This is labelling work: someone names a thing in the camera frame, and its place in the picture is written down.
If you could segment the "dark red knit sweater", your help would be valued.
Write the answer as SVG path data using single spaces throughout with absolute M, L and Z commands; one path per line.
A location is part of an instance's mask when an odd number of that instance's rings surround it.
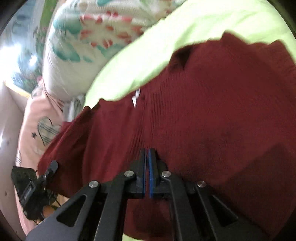
M 112 180 L 149 148 L 275 237 L 295 213 L 295 63 L 284 44 L 224 33 L 179 49 L 136 101 L 100 100 L 64 123 L 38 173 L 57 161 L 50 188 L 70 197 L 89 181 Z

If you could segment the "pink heart pattern pillow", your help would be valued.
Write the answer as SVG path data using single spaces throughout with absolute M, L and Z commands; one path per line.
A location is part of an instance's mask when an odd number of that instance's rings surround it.
M 27 100 L 21 126 L 16 166 L 37 170 L 39 160 L 50 142 L 60 132 L 63 103 L 50 96 L 43 80 Z

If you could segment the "grey folded cloth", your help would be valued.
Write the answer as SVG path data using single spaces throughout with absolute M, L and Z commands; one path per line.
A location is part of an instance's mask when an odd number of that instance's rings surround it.
M 70 101 L 64 103 L 63 115 L 64 121 L 71 122 L 79 113 L 81 113 L 85 102 L 85 95 L 81 94 L 73 97 Z

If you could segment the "framed landscape painting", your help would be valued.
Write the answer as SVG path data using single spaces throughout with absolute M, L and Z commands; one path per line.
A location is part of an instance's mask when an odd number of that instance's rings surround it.
M 42 75 L 48 28 L 58 1 L 24 1 L 1 28 L 1 80 L 31 93 Z

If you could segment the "light green bed sheet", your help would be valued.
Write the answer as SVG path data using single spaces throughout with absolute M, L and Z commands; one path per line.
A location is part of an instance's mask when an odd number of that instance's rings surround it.
M 267 1 L 186 1 L 111 58 L 88 90 L 85 105 L 123 98 L 157 76 L 178 49 L 218 40 L 225 32 L 247 43 L 280 40 L 295 56 L 292 30 Z

